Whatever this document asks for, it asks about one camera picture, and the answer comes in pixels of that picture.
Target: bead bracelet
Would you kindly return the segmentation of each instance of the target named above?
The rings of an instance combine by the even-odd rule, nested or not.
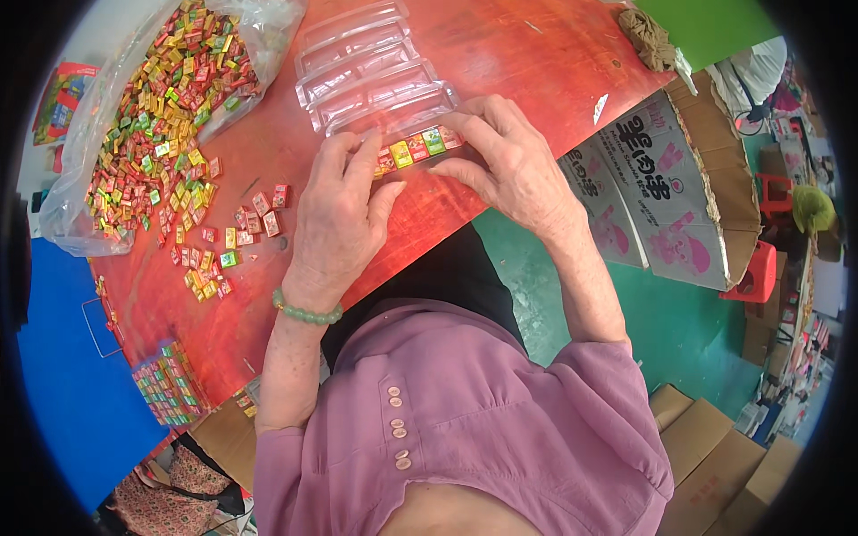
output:
[[[271,302],[274,304],[274,307],[283,311],[284,315],[290,316],[295,320],[300,320],[301,322],[316,324],[318,326],[334,324],[342,318],[342,304],[337,304],[334,310],[327,314],[296,309],[291,305],[287,305],[286,300],[283,298],[283,289],[280,287],[277,287],[274,290],[274,294],[271,296]]]

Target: black pants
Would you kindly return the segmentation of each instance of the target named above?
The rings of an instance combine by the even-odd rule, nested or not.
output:
[[[331,371],[346,340],[369,320],[372,308],[390,298],[437,299],[458,305],[495,321],[524,347],[512,314],[510,289],[500,282],[480,235],[470,223],[360,300],[328,328],[322,351]]]

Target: hand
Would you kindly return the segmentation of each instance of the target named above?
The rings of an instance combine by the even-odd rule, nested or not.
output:
[[[286,303],[333,310],[384,245],[390,210],[406,184],[385,184],[370,198],[380,148],[378,132],[363,143],[349,132],[322,144],[298,203],[294,255],[283,278]]]
[[[478,97],[443,116],[440,123],[479,151],[491,172],[469,160],[451,158],[430,173],[457,178],[539,238],[557,232],[568,225],[571,214],[583,210],[545,138],[516,103],[500,95]]]

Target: blue board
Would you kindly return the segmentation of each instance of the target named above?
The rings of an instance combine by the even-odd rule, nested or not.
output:
[[[95,348],[81,310],[96,298],[86,259],[43,238],[32,248],[29,323],[18,334],[27,397],[69,487],[93,512],[168,429],[149,411],[123,354],[102,359]],[[104,310],[93,303],[87,313],[102,352],[116,349]]]

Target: concrete floor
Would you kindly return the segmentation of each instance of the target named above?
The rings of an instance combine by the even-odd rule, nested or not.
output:
[[[551,363],[569,342],[557,272],[541,242],[489,209],[476,220],[500,279],[510,288],[530,357]],[[742,303],[717,291],[607,264],[625,314],[634,358],[643,360],[647,389],[670,382],[692,398],[704,397],[731,419],[739,417],[757,385],[760,368],[740,357],[745,336]]]

